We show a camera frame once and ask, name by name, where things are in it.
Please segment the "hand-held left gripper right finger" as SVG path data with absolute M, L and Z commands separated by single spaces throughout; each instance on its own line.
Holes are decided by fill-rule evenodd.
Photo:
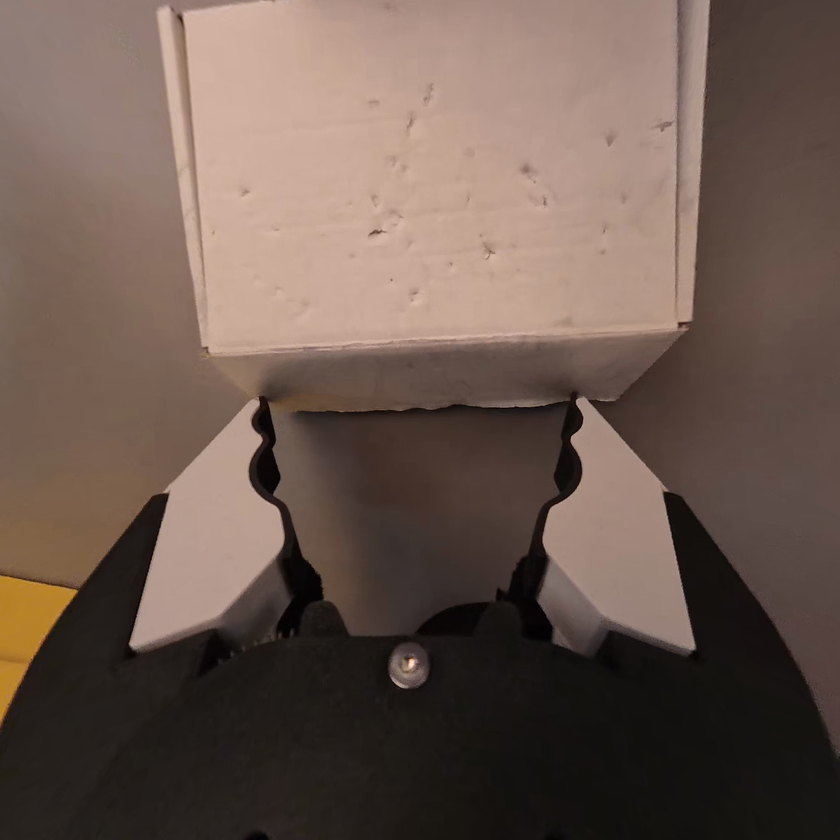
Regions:
M 665 489 L 577 395 L 563 418 L 553 482 L 507 588 L 526 634 L 586 657 L 608 634 L 693 654 Z

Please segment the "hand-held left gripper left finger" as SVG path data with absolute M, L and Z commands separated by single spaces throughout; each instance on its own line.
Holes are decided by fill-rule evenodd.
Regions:
M 129 645 L 215 633 L 234 652 L 296 635 L 322 579 L 287 505 L 270 406 L 249 401 L 169 485 Z

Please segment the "yellow plastic bin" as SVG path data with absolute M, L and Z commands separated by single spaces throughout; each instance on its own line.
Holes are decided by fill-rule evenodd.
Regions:
M 58 617 L 77 591 L 1 576 L 1 719 Z

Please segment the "white cardboard mailer box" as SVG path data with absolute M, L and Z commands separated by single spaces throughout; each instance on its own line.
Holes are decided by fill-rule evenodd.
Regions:
M 615 401 L 693 319 L 709 16 L 160 7 L 206 356 L 293 411 Z

